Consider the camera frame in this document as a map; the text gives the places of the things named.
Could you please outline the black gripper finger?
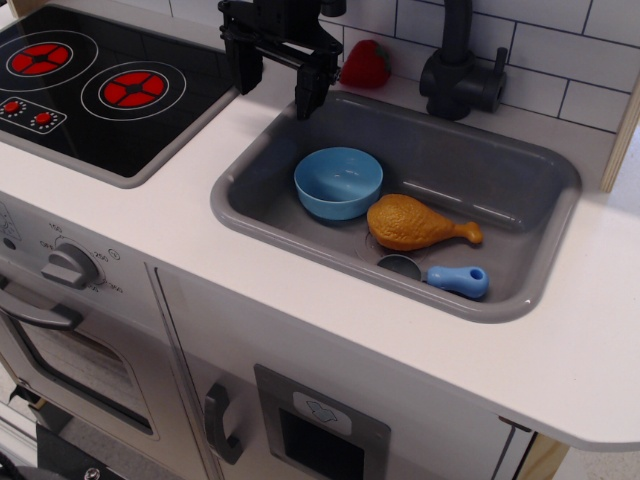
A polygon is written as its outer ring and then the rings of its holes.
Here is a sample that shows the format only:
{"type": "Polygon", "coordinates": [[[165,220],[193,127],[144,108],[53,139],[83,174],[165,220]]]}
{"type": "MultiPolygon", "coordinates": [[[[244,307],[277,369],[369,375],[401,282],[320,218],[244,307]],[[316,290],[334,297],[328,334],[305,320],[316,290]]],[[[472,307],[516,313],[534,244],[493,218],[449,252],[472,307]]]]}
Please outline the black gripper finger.
{"type": "Polygon", "coordinates": [[[329,88],[339,76],[340,67],[335,55],[312,54],[297,68],[295,105],[298,120],[308,120],[324,104],[329,88]]]}
{"type": "Polygon", "coordinates": [[[253,44],[237,40],[226,40],[225,48],[235,88],[246,95],[262,81],[262,54],[253,44]]]}

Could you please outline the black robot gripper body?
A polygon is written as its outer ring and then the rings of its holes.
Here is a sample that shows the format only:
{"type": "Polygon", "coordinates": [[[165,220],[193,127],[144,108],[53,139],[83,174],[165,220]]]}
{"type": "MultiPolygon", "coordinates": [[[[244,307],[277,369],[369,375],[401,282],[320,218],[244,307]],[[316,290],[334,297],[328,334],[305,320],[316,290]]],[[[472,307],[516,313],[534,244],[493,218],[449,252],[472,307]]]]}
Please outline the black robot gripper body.
{"type": "Polygon", "coordinates": [[[218,9],[223,14],[221,37],[233,57],[335,66],[343,52],[319,21],[343,15],[342,1],[221,1],[218,9]]]}

